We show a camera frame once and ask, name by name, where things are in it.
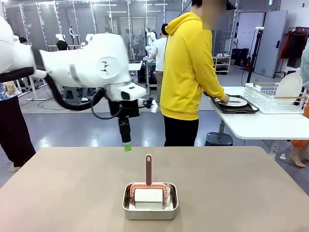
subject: black pants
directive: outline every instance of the black pants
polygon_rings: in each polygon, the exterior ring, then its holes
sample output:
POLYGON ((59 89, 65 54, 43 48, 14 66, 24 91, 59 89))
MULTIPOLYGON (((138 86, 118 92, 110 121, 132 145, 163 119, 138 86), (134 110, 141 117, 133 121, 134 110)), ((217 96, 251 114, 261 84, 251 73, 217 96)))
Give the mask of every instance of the black pants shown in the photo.
POLYGON ((194 146, 197 137, 198 119, 179 120, 164 116, 164 146, 194 146))
POLYGON ((0 101, 0 144, 8 159, 22 165, 34 154, 18 97, 0 101))

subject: metal container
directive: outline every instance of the metal container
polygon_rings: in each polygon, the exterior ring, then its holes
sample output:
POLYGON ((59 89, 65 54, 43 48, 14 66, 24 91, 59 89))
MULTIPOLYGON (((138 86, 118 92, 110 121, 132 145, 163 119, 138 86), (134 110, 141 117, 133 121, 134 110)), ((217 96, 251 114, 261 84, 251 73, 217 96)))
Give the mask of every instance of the metal container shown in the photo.
POLYGON ((163 200, 164 209, 136 209, 134 197, 130 197, 130 183, 125 188, 122 207, 126 218, 129 220, 173 220, 178 211, 178 195, 176 186, 172 183, 164 183, 168 187, 168 197, 163 200))

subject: dish rack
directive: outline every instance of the dish rack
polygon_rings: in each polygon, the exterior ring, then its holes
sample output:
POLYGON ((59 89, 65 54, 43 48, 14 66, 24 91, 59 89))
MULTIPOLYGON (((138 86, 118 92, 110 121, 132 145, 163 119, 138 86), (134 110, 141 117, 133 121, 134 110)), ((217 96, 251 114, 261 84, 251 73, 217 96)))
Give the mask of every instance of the dish rack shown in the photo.
POLYGON ((295 97, 276 97, 279 83, 246 83, 244 98, 264 114, 302 114, 309 95, 301 92, 295 97))

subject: white block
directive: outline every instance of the white block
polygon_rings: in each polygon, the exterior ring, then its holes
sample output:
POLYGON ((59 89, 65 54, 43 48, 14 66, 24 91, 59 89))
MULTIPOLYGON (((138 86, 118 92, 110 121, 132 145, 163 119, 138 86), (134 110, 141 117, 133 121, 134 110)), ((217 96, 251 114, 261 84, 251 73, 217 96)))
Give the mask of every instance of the white block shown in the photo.
POLYGON ((134 200, 136 209, 163 209, 163 189, 137 188, 134 200))

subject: bare foot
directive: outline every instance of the bare foot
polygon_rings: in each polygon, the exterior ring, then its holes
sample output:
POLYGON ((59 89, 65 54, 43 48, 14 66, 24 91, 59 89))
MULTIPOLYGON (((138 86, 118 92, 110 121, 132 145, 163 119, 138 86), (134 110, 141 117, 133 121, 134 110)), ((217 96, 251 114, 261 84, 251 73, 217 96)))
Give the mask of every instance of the bare foot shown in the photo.
POLYGON ((300 150, 301 149, 298 147, 293 147, 290 156, 296 166, 304 168, 305 165, 300 161, 300 158, 299 158, 300 150))
POLYGON ((308 153, 308 147, 304 147, 303 149, 301 149, 301 154, 304 155, 304 157, 309 160, 309 153, 308 153))

